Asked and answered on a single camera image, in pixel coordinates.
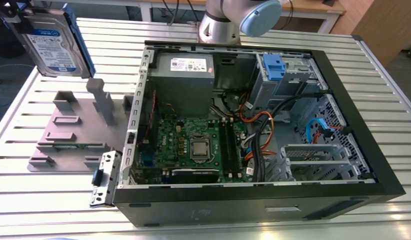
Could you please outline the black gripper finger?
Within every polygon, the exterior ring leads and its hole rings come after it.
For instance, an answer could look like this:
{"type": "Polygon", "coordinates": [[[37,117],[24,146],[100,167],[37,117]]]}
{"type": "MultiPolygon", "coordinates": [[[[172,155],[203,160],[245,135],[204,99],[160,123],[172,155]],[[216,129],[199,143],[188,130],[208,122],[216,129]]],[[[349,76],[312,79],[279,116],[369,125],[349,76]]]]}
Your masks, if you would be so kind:
{"type": "Polygon", "coordinates": [[[30,34],[32,24],[24,15],[24,10],[32,7],[30,0],[0,0],[0,18],[10,24],[18,34],[30,34]]]}

